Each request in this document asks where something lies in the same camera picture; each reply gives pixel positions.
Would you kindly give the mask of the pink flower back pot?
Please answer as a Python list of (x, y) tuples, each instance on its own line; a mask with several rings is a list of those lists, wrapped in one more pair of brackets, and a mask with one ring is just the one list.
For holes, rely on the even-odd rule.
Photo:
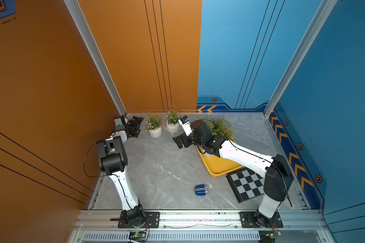
[(179, 131), (179, 119), (181, 116), (177, 111), (169, 111), (166, 113), (167, 117), (167, 129), (171, 134), (175, 134)]

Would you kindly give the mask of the orange flower back pot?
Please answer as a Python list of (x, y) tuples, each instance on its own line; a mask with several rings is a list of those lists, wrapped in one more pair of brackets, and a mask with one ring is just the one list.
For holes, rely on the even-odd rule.
[(152, 114), (147, 116), (146, 130), (152, 138), (159, 138), (162, 135), (162, 118), (159, 115)]

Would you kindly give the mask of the red flower white pot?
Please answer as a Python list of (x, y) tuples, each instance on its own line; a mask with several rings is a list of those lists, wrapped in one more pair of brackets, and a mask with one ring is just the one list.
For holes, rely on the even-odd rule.
[(202, 118), (201, 120), (207, 124), (213, 135), (221, 135), (235, 142), (233, 138), (234, 130), (231, 124), (224, 118)]

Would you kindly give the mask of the yellow plastic tray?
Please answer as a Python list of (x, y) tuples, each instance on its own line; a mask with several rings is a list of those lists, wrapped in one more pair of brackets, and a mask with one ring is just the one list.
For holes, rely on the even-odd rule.
[(198, 146), (197, 150), (209, 174), (213, 177), (220, 177), (243, 167), (234, 161), (204, 153), (201, 146)]

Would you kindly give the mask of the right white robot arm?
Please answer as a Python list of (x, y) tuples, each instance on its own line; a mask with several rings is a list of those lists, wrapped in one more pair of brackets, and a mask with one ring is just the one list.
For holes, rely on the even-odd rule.
[(239, 146), (222, 135), (213, 135), (202, 120), (190, 122), (187, 116), (178, 120), (184, 133), (173, 138), (179, 148), (195, 145), (199, 152), (234, 161), (264, 179), (264, 197), (253, 220), (258, 227), (282, 227), (278, 208), (289, 197), (294, 176), (287, 159), (281, 155), (266, 156)]

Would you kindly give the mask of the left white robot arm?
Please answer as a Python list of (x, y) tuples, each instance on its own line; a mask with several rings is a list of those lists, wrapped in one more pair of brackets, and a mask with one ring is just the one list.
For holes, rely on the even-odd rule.
[(137, 116), (131, 119), (125, 116), (117, 117), (114, 119), (115, 127), (110, 137), (96, 142), (100, 170), (112, 180), (122, 204), (120, 220), (126, 226), (134, 228), (145, 227), (147, 219), (127, 176), (128, 157), (124, 142), (130, 137), (139, 136), (143, 120)]

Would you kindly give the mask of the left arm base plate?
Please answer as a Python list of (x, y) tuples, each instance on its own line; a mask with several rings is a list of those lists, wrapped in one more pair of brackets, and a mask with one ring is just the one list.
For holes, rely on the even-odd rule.
[(145, 211), (143, 217), (137, 216), (134, 213), (127, 215), (126, 211), (121, 213), (119, 218), (118, 228), (158, 228), (160, 223), (160, 212)]

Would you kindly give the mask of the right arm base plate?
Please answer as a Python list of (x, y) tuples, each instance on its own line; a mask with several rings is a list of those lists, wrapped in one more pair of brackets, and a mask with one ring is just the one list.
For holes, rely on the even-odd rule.
[(243, 211), (239, 215), (243, 228), (283, 228), (283, 222), (278, 212), (275, 212), (272, 218), (267, 218), (258, 211)]

